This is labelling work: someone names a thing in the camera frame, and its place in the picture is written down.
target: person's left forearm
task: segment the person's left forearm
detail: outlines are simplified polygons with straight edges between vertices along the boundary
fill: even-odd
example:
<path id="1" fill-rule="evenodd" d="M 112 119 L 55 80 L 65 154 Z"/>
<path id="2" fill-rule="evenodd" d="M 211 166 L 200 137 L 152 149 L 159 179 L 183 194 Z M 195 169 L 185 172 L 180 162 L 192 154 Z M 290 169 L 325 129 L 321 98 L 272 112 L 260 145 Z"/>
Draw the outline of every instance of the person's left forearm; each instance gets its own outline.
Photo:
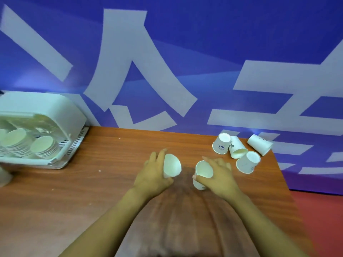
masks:
<path id="1" fill-rule="evenodd" d="M 113 257 L 131 223 L 147 202 L 148 198 L 137 188 L 131 188 L 59 257 Z"/>

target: wood grain surface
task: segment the wood grain surface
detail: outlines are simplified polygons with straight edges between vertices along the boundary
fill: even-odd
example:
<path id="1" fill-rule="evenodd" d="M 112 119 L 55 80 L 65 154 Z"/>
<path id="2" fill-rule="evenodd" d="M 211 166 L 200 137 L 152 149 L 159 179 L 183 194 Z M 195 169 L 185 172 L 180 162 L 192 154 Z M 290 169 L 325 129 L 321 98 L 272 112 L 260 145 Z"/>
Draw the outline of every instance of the wood grain surface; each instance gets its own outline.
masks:
<path id="1" fill-rule="evenodd" d="M 202 155 L 230 162 L 244 193 L 314 255 L 273 153 L 246 175 L 229 154 L 212 150 L 215 138 L 92 127 L 64 169 L 12 167 L 13 181 L 0 188 L 1 256 L 58 256 L 133 185 L 150 153 L 163 148 L 179 158 L 182 172 L 140 212 L 116 256 L 259 256 L 234 210 L 210 191 L 193 187 Z"/>

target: red floor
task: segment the red floor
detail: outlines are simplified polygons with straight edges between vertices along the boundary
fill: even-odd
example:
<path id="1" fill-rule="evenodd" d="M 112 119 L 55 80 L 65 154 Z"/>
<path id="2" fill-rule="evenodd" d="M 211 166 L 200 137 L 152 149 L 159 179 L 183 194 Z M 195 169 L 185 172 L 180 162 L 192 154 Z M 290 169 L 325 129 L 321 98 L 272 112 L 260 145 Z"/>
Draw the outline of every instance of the red floor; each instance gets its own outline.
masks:
<path id="1" fill-rule="evenodd" d="M 320 257 L 343 257 L 343 196 L 291 191 Z"/>

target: person's right hand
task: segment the person's right hand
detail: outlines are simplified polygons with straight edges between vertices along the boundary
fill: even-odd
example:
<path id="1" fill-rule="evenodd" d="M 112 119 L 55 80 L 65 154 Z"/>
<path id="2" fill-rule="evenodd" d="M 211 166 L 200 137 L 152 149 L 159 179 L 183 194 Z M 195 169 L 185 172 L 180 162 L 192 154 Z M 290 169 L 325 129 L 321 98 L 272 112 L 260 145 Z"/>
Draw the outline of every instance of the person's right hand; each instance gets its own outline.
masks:
<path id="1" fill-rule="evenodd" d="M 213 168 L 212 178 L 193 175 L 193 179 L 209 188 L 214 194 L 232 204 L 242 194 L 233 175 L 231 164 L 222 158 L 210 159 L 202 157 Z"/>

